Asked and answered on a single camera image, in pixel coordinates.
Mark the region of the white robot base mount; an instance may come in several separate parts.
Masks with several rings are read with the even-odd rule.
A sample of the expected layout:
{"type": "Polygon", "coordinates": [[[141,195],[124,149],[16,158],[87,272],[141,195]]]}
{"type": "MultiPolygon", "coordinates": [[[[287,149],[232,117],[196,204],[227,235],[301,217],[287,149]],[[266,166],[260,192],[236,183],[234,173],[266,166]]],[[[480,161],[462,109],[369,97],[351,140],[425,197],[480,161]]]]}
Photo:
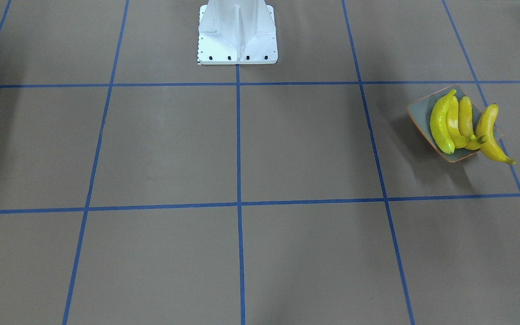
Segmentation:
{"type": "Polygon", "coordinates": [[[270,65],[279,59],[274,8],[264,0],[209,0],[200,6],[197,63],[270,65]]]}

